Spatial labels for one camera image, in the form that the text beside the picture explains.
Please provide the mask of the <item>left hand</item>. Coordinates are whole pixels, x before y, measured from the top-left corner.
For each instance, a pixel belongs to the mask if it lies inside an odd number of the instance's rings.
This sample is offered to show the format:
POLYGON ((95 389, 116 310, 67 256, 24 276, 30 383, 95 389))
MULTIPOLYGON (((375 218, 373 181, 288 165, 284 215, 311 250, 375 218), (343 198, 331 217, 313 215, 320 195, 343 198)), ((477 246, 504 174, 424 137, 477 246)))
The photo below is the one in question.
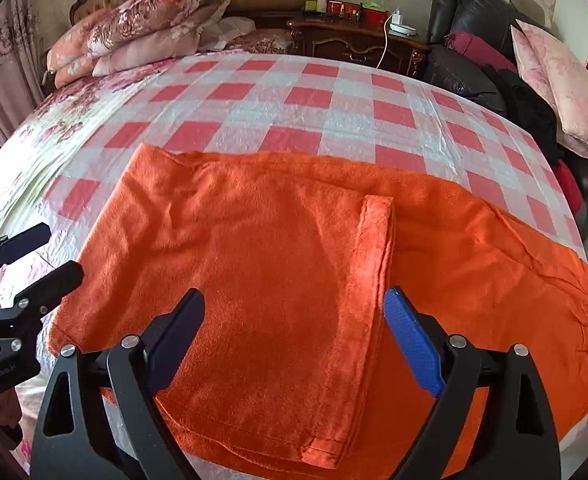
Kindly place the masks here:
POLYGON ((0 448, 14 451, 23 440, 22 409, 14 388, 0 393, 0 448))

